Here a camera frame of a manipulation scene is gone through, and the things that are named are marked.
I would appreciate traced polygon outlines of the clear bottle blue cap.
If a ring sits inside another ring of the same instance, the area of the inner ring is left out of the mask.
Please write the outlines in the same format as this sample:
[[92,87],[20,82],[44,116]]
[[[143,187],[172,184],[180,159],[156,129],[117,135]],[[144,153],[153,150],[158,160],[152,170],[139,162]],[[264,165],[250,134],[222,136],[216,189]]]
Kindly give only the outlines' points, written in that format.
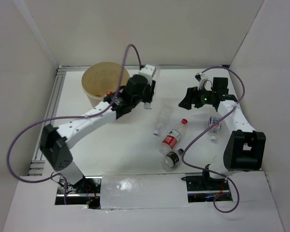
[[159,66],[150,66],[150,65],[146,65],[146,68],[154,68],[154,71],[151,74],[151,84],[149,85],[150,88],[146,94],[146,101],[144,102],[144,109],[151,109],[151,103],[153,101],[154,95],[155,95],[155,87],[156,87],[156,83],[157,80],[160,76],[160,67]]

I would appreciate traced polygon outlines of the clear bottle white-blue cap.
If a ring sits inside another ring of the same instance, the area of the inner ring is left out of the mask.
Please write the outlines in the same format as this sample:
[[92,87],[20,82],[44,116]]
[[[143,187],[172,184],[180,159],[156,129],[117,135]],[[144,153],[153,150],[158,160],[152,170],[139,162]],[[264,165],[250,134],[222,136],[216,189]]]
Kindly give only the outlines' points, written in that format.
[[170,117],[173,113],[173,106],[169,101],[164,101],[157,113],[154,121],[153,135],[159,136],[164,128],[168,125]]

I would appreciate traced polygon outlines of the blue-orange label white-cap bottle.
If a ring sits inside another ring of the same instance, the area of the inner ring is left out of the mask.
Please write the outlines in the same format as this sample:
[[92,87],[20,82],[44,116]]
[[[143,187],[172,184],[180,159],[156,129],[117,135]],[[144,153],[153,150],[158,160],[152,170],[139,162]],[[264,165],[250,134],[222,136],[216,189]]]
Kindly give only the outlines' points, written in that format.
[[222,127],[221,127],[221,123],[217,123],[217,121],[220,120],[220,117],[217,116],[210,116],[208,123],[207,123],[207,127],[211,127],[212,125],[214,125],[208,132],[208,136],[210,138],[210,141],[213,143],[217,143],[220,136],[222,135],[221,131],[222,131]]

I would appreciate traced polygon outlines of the small red-label red-cap bottle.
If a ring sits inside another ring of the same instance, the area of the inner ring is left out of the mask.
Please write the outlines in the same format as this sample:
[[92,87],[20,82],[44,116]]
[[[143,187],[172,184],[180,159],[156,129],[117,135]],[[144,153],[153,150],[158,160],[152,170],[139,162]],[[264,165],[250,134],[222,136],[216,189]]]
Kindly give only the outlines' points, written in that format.
[[100,94],[100,95],[94,95],[94,97],[96,97],[96,98],[104,98],[104,97],[107,97],[107,96],[109,96],[111,94],[113,94],[112,91],[107,91],[107,92],[105,92],[103,94]]

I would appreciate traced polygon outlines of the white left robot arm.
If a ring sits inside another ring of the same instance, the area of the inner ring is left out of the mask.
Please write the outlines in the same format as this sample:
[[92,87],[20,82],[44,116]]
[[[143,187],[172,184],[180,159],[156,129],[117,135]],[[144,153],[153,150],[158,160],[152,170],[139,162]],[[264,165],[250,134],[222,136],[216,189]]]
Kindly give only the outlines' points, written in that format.
[[85,189],[86,178],[73,161],[70,149],[94,130],[130,113],[140,102],[150,104],[155,84],[153,76],[135,74],[122,87],[122,91],[114,100],[111,94],[80,119],[58,127],[53,127],[52,124],[44,126],[40,150],[53,170],[60,172],[66,178],[73,192],[79,193]]

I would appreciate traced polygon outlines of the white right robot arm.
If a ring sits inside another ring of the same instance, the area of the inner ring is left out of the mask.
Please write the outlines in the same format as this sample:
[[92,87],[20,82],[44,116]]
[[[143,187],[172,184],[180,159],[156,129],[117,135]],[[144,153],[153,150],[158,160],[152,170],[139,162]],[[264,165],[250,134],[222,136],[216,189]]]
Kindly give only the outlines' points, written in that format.
[[213,78],[210,90],[203,85],[207,77],[200,77],[197,87],[189,87],[179,107],[190,110],[193,106],[201,108],[204,105],[214,107],[219,117],[230,114],[223,121],[230,132],[230,138],[223,156],[203,171],[201,184],[205,189],[213,189],[218,179],[231,176],[236,172],[257,171],[261,168],[266,136],[256,131],[245,118],[238,105],[237,98],[229,94],[228,79]]

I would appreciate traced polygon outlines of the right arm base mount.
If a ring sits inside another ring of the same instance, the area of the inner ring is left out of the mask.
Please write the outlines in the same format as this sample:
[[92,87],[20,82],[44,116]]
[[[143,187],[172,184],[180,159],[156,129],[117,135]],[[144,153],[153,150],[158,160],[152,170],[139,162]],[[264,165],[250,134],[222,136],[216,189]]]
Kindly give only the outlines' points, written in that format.
[[213,179],[208,172],[186,175],[181,178],[186,183],[189,203],[232,201],[230,187],[225,179]]

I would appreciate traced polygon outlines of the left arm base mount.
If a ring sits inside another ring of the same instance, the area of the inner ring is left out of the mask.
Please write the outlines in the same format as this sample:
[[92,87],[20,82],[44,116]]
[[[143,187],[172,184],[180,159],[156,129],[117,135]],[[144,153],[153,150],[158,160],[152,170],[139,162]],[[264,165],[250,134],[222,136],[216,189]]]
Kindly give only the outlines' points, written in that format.
[[55,205],[84,205],[88,209],[101,209],[101,177],[88,177],[80,185],[73,186],[59,172],[52,172],[51,176],[57,184]]

